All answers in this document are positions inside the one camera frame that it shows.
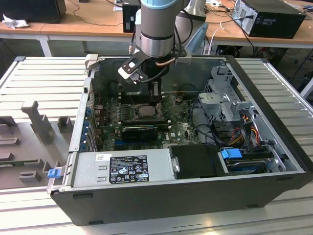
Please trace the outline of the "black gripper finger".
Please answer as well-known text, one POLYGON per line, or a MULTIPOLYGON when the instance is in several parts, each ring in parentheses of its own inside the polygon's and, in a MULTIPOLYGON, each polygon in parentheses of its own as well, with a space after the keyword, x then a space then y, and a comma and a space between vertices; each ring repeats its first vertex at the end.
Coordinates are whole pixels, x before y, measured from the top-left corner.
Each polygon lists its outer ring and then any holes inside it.
POLYGON ((161 101, 161 82, 150 82, 148 86, 149 90, 149 105, 156 106, 161 101))

